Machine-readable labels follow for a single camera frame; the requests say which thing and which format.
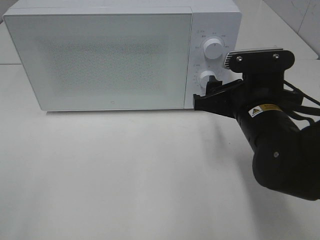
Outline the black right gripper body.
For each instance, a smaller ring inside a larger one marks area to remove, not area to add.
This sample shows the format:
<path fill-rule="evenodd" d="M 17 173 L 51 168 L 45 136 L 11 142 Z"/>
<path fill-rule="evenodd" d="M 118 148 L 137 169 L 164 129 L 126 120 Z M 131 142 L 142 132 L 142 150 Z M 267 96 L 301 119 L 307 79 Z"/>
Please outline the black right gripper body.
<path fill-rule="evenodd" d="M 224 115 L 236 118 L 241 108 L 249 109 L 263 104 L 277 105 L 295 120 L 303 117 L 296 114 L 293 107 L 300 106 L 302 94 L 297 90 L 285 90 L 285 72 L 244 73 L 242 79 L 225 84 Z"/>

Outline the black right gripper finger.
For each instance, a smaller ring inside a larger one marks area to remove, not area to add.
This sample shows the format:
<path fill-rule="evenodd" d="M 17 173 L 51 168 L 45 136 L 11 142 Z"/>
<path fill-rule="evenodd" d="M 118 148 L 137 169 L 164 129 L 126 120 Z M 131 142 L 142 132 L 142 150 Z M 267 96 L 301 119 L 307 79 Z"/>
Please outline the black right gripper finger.
<path fill-rule="evenodd" d="M 215 76 L 211 75 L 206 84 L 205 96 L 226 94 L 230 95 L 237 88 L 243 84 L 242 79 L 236 79 L 232 82 L 223 84 L 222 81 L 217 80 Z"/>
<path fill-rule="evenodd" d="M 193 109 L 235 119 L 231 94 L 226 91 L 205 96 L 194 94 Z"/>

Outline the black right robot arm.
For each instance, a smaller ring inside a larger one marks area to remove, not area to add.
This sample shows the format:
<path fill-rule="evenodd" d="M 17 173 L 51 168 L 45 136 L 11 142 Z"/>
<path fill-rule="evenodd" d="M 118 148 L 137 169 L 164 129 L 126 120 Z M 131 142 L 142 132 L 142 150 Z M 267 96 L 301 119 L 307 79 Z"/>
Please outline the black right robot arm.
<path fill-rule="evenodd" d="M 221 84 L 211 79 L 204 96 L 194 95 L 196 111 L 237 121 L 254 156 L 252 171 L 263 187 L 305 200 L 320 198 L 319 102 L 284 79 L 282 71 L 245 73 Z"/>

